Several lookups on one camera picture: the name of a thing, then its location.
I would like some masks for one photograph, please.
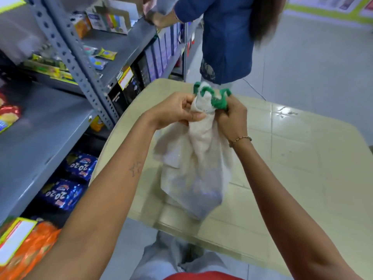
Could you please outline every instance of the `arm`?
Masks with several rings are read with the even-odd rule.
[[[199,18],[215,0],[178,0],[171,13],[166,16],[160,13],[150,13],[147,19],[160,29],[177,22],[192,22]]]
[[[217,113],[229,141],[247,136],[247,109],[234,96]],[[248,139],[233,148],[245,170],[260,213],[294,279],[361,280],[325,232],[276,179]]]
[[[201,120],[203,114],[184,110],[193,99],[192,94],[174,93],[139,117],[26,280],[100,279],[131,207],[154,132],[180,120]]]

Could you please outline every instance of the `blue shirt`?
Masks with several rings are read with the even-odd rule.
[[[253,1],[179,0],[175,4],[175,14],[183,23],[204,14],[200,72],[206,80],[225,84],[250,74],[254,41],[249,22]]]

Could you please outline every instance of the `person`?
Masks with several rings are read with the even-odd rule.
[[[166,16],[148,14],[156,27],[194,21],[203,14],[201,81],[230,88],[251,72],[255,42],[273,31],[286,0],[178,0]]]
[[[71,213],[55,245],[25,280],[101,277],[131,207],[155,131],[174,122],[188,124],[203,119],[203,113],[185,110],[193,99],[193,94],[174,93],[137,119]],[[227,104],[226,112],[216,112],[219,128],[229,141],[235,141],[233,149],[245,170],[260,213],[293,278],[361,280],[326,233],[276,179],[250,140],[237,140],[248,135],[247,109],[233,95],[227,97]],[[236,279],[213,252],[187,262],[186,267],[175,267],[169,259],[179,258],[178,252],[182,250],[174,240],[158,234],[155,244],[145,248],[132,279]]]

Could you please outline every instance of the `tattoo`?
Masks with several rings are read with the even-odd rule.
[[[140,168],[142,163],[140,161],[133,164],[133,166],[129,169],[132,172],[132,177],[135,177],[136,174],[140,174]]]

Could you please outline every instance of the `long dark hair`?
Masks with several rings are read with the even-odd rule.
[[[250,16],[250,35],[255,42],[261,42],[273,32],[286,0],[254,0]]]

